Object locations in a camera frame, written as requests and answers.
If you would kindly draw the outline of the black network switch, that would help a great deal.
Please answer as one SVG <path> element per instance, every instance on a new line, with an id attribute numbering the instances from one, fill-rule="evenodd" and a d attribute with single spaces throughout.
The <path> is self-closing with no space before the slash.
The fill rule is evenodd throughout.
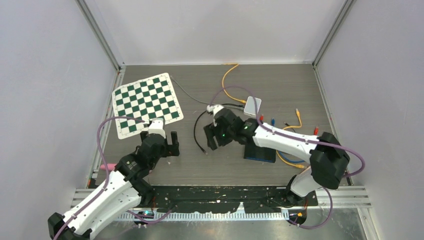
<path id="1" fill-rule="evenodd" d="M 267 147 L 259 147 L 254 144 L 245 145 L 243 158 L 247 160 L 260 161 L 265 163 L 276 162 L 276 151 Z"/>

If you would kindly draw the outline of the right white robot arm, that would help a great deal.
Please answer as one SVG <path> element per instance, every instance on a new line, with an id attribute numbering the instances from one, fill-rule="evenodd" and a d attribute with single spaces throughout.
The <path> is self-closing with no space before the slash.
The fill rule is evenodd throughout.
<path id="1" fill-rule="evenodd" d="M 242 120 L 221 104 L 208 105 L 206 111 L 213 116 L 212 123 L 203 128 L 211 150 L 235 141 L 246 147 L 284 152 L 309 165 L 294 175 L 285 187 L 282 198 L 291 205 L 299 205 L 310 192 L 321 187 L 339 188 L 350 157 L 333 134 L 305 135 L 255 118 Z"/>

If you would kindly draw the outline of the white router box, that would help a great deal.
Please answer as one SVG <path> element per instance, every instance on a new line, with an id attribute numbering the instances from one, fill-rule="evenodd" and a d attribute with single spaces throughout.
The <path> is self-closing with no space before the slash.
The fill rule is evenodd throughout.
<path id="1" fill-rule="evenodd" d="M 249 96 L 244 105 L 243 113 L 246 116 L 255 118 L 260 109 L 262 100 L 253 96 Z"/>

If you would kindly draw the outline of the green white chessboard mat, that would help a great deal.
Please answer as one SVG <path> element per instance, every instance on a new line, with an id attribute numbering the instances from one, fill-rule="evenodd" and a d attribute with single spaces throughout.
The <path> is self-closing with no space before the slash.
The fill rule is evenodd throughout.
<path id="1" fill-rule="evenodd" d="M 135 136 L 149 121 L 162 118 L 168 125 L 184 118 L 170 75 L 165 72 L 127 83 L 113 90 L 112 109 L 117 137 Z"/>

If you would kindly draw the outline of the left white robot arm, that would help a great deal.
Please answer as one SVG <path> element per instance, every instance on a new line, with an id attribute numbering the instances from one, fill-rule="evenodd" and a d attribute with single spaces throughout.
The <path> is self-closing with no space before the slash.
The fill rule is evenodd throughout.
<path id="1" fill-rule="evenodd" d="M 140 134 L 141 145 L 122 157 L 107 173 L 103 183 L 65 213 L 53 213 L 47 220 L 53 240 L 93 240 L 117 217 L 137 207 L 148 207 L 154 199 L 146 177 L 159 159 L 179 156 L 178 135 L 171 132 L 169 144 L 163 118 L 149 121 Z"/>

